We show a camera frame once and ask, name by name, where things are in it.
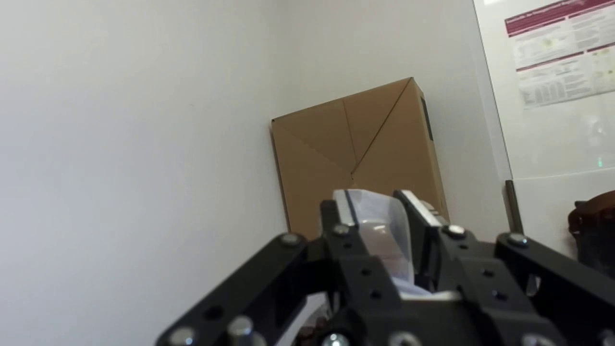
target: white surface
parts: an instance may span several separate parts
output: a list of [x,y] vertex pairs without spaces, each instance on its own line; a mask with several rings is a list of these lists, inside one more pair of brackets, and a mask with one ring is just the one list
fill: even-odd
[[587,201],[605,187],[615,189],[615,169],[565,174],[557,177],[515,179],[519,211],[525,234],[576,258],[574,239],[568,232],[568,213],[575,201]]
[[414,76],[425,93],[451,220],[508,230],[506,151],[471,0],[292,1],[291,110]]
[[0,12],[0,336],[152,345],[286,230],[275,1]]
[[562,225],[574,201],[615,188],[615,94],[524,110],[504,20],[550,3],[474,1],[524,230],[569,254]]

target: whiteboard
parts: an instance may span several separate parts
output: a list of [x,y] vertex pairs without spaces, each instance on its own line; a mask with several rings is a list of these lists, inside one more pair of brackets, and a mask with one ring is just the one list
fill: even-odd
[[615,189],[615,93],[527,107],[505,24],[557,2],[474,0],[524,230],[573,255],[565,223],[574,200]]

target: poster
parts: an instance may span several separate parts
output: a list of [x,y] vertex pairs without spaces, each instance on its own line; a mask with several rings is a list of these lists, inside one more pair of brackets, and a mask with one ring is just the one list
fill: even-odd
[[564,0],[505,20],[526,108],[615,91],[615,0]]

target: mounting hole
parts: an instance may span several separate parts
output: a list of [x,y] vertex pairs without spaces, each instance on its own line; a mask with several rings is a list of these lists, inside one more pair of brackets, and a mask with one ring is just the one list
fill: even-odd
[[207,310],[205,310],[205,312],[203,312],[203,318],[205,318],[207,321],[218,320],[223,315],[224,315],[224,310],[222,309],[221,305],[214,305],[208,308]]
[[493,273],[492,270],[489,269],[484,269],[481,271],[483,273],[484,276],[488,277],[488,278],[492,278],[493,275],[495,275],[495,273]]
[[503,302],[505,302],[508,299],[508,296],[506,294],[498,290],[495,290],[495,289],[491,292],[491,294],[493,295],[495,299],[501,300]]
[[370,297],[371,297],[372,299],[380,299],[380,298],[382,298],[382,297],[383,297],[383,294],[382,294],[382,293],[380,293],[380,291],[379,291],[379,290],[375,289],[375,290],[373,290],[373,291],[370,293]]

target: cardboard box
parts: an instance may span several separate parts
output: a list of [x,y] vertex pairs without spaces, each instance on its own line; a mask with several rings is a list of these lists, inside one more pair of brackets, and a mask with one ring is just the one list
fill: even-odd
[[423,92],[413,78],[297,111],[271,122],[290,231],[320,234],[319,205],[333,190],[411,190],[446,218]]

